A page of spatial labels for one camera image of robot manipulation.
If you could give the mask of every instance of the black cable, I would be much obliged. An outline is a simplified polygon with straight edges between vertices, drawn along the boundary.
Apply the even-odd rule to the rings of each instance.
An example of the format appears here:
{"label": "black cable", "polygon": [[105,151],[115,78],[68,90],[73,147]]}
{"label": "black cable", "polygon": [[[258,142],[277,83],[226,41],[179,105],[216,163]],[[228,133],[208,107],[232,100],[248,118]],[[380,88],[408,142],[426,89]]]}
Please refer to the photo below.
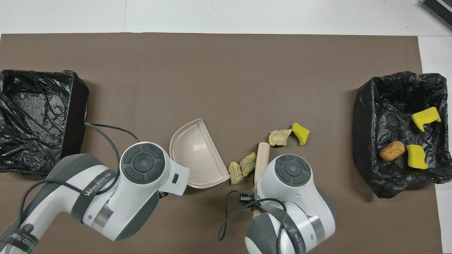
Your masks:
{"label": "black cable", "polygon": [[135,139],[135,142],[136,142],[136,143],[140,142],[140,140],[138,139],[137,136],[135,136],[135,134],[133,134],[131,131],[128,131],[128,130],[126,130],[126,129],[119,128],[119,127],[116,127],[116,126],[106,125],[106,124],[98,124],[98,123],[92,123],[92,125],[98,126],[98,127],[111,128],[111,129],[115,129],[115,130],[119,130],[119,131],[128,133],[128,134],[130,134],[130,135]]}
{"label": "black cable", "polygon": [[[226,199],[225,199],[225,220],[227,219],[227,199],[229,198],[229,196],[230,196],[232,193],[236,193],[236,192],[237,192],[237,190],[233,190],[233,191],[228,192],[228,194],[226,194]],[[225,227],[224,227],[224,230],[223,230],[223,234],[222,234],[221,237],[220,237],[221,240],[223,240],[223,238],[225,237],[225,234],[226,234],[226,227],[227,227],[227,223],[225,223]]]}
{"label": "black cable", "polygon": [[[100,194],[103,194],[103,193],[107,192],[108,190],[110,190],[116,184],[116,182],[118,181],[119,174],[120,174],[120,170],[119,170],[120,157],[119,157],[118,150],[117,150],[116,146],[114,145],[113,141],[103,131],[99,130],[99,128],[97,128],[96,126],[120,130],[120,131],[123,131],[123,132],[126,132],[126,133],[132,135],[136,142],[139,142],[140,140],[132,132],[130,132],[128,130],[125,130],[125,129],[122,129],[122,128],[119,128],[119,127],[110,126],[110,125],[103,125],[103,124],[91,124],[91,123],[88,123],[88,122],[85,122],[85,125],[90,127],[90,128],[93,128],[95,131],[97,131],[100,135],[102,135],[110,143],[111,147],[113,148],[113,150],[115,152],[116,161],[118,162],[118,174],[115,176],[115,178],[114,178],[114,180],[113,180],[111,185],[109,185],[107,188],[105,188],[105,189],[103,189],[103,190],[101,190],[101,191],[96,193],[96,195],[100,195]],[[37,186],[39,186],[39,185],[41,185],[43,183],[57,183],[57,184],[60,184],[60,185],[64,185],[64,186],[66,186],[66,187],[68,187],[68,188],[70,188],[72,190],[75,190],[75,191],[77,191],[79,193],[82,192],[81,189],[75,187],[74,185],[68,184],[68,183],[60,181],[60,180],[45,179],[45,180],[41,180],[41,181],[36,182],[22,196],[22,200],[21,200],[21,203],[20,203],[20,206],[19,206],[19,224],[18,224],[18,228],[20,228],[20,226],[24,222],[24,206],[25,206],[25,201],[27,199],[27,196],[30,194],[30,192],[34,188],[36,188]]]}
{"label": "black cable", "polygon": [[279,224],[278,237],[276,238],[276,254],[281,254],[281,234],[283,233],[283,224]]}
{"label": "black cable", "polygon": [[278,202],[282,206],[282,209],[286,210],[286,206],[284,205],[284,203],[281,200],[276,199],[276,198],[262,198],[262,199],[255,200],[253,202],[249,202],[245,206],[243,206],[240,209],[238,209],[237,211],[233,212],[229,217],[227,217],[225,219],[225,221],[223,222],[223,224],[221,225],[221,227],[220,227],[220,229],[218,231],[218,234],[217,234],[218,240],[219,241],[223,240],[223,238],[225,236],[225,233],[226,233],[225,227],[226,227],[226,224],[228,223],[228,221],[230,221],[234,216],[239,214],[239,212],[241,212],[241,211],[243,211],[243,210],[245,210],[245,209],[247,209],[249,207],[252,207],[253,205],[255,205],[255,204],[259,203],[259,202],[262,202],[262,201],[275,201],[275,202]]}
{"label": "black cable", "polygon": [[116,155],[116,161],[118,161],[118,173],[116,174],[112,184],[110,184],[107,188],[96,193],[96,195],[100,195],[100,194],[103,194],[103,193],[109,191],[115,185],[115,183],[118,181],[119,174],[121,173],[121,171],[119,170],[119,161],[120,161],[119,153],[118,153],[118,150],[116,149],[116,146],[114,145],[113,141],[103,131],[99,130],[99,128],[97,128],[95,125],[93,125],[91,123],[85,122],[85,125],[95,129],[100,135],[102,135],[110,143],[110,145],[113,148],[114,153]]}
{"label": "black cable", "polygon": [[30,194],[30,192],[36,188],[38,185],[41,185],[43,183],[58,183],[61,185],[64,185],[70,189],[73,189],[77,192],[82,192],[81,189],[68,184],[66,182],[60,181],[60,180],[55,180],[55,179],[45,179],[45,180],[41,180],[36,182],[35,184],[33,184],[30,188],[28,188],[28,190],[25,192],[25,194],[22,196],[22,201],[20,202],[20,206],[19,206],[19,225],[18,227],[20,228],[20,226],[22,225],[22,223],[24,222],[24,206],[25,206],[25,200],[27,199],[28,194]]}

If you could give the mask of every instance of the white table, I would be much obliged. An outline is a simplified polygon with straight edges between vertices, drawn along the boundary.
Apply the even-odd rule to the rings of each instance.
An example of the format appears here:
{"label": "white table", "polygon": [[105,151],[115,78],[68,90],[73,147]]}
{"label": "white table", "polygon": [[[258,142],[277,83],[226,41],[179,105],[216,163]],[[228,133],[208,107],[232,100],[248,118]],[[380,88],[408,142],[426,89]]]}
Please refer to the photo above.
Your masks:
{"label": "white table", "polygon": [[[417,0],[0,0],[0,34],[108,32],[411,35],[424,73],[452,80],[452,30]],[[436,194],[452,253],[452,183]]]}

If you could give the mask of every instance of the black plastic bag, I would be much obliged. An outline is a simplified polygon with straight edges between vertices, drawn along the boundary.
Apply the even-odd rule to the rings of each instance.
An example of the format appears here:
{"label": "black plastic bag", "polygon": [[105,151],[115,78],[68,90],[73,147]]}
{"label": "black plastic bag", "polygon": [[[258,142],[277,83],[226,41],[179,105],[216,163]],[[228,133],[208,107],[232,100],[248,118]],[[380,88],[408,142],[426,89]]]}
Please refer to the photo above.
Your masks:
{"label": "black plastic bag", "polygon": [[[437,108],[441,122],[426,124],[421,132],[411,115],[430,107]],[[407,187],[451,181],[446,79],[409,71],[372,78],[356,96],[352,135],[354,164],[379,198],[392,198]],[[407,152],[383,161],[379,151],[395,140],[422,146],[428,169],[409,167]]]}
{"label": "black plastic bag", "polygon": [[80,153],[88,94],[72,71],[2,71],[0,172],[46,175]]}

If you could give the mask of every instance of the brown cardboard sheet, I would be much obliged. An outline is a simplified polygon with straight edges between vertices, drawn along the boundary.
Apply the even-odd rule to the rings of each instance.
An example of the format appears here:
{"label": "brown cardboard sheet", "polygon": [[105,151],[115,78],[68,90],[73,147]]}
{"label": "brown cardboard sheet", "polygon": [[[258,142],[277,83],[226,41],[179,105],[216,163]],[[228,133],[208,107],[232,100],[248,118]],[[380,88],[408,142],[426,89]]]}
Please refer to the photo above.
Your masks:
{"label": "brown cardboard sheet", "polygon": [[[202,118],[224,163],[257,150],[272,130],[298,122],[306,145],[289,137],[270,159],[298,154],[336,208],[337,228],[311,251],[319,253],[440,253],[434,186],[378,199],[352,162],[351,126],[357,88],[374,76],[421,73],[416,37],[177,33],[2,35],[0,69],[75,71],[90,89],[88,121],[123,127],[166,150],[174,132]],[[125,133],[105,130],[120,151]],[[108,143],[88,130],[82,152],[116,169]],[[34,253],[247,253],[251,212],[228,224],[224,198],[252,190],[253,176],[236,186],[187,187],[160,200],[132,238],[111,242],[57,216]],[[36,177],[0,175],[0,230],[17,216],[20,198]],[[239,208],[231,198],[230,212]]]}

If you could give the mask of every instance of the sponge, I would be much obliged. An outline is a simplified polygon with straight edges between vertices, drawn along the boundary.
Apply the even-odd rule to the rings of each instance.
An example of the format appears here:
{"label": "sponge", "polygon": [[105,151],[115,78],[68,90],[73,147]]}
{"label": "sponge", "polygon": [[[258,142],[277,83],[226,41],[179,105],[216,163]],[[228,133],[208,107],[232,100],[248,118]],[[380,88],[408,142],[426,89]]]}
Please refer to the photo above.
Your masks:
{"label": "sponge", "polygon": [[309,135],[309,130],[299,125],[297,122],[292,124],[292,132],[296,135],[298,140],[300,141],[300,145],[306,144],[306,139]]}
{"label": "sponge", "polygon": [[408,150],[408,166],[417,169],[427,169],[428,166],[425,163],[425,153],[422,146],[407,145]]}
{"label": "sponge", "polygon": [[411,115],[411,118],[413,119],[414,124],[422,132],[425,132],[424,124],[431,123],[433,121],[441,122],[438,110],[435,107],[431,107],[421,112],[414,113]]}

